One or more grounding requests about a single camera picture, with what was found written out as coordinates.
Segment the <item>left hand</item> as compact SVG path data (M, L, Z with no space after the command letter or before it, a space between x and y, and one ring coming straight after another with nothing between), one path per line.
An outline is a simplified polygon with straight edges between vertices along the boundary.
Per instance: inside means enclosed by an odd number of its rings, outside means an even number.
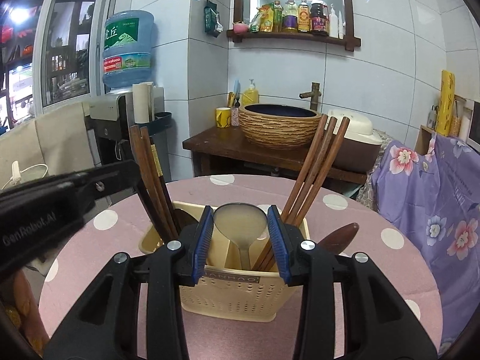
M41 320L31 285L22 270L1 284L1 301L10 321L42 359L50 338Z

